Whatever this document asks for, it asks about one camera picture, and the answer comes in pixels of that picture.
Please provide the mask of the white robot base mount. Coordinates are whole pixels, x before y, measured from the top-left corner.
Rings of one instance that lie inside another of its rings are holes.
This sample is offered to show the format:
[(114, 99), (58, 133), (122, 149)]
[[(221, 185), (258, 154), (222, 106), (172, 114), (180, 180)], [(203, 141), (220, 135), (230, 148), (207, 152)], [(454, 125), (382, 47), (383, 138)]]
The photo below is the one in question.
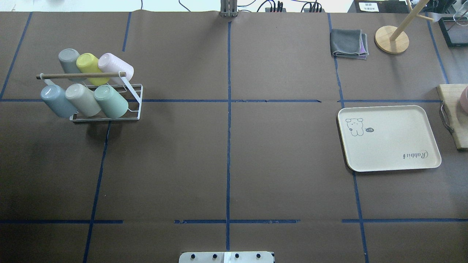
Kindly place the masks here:
[(179, 263), (274, 263), (269, 251), (184, 252)]

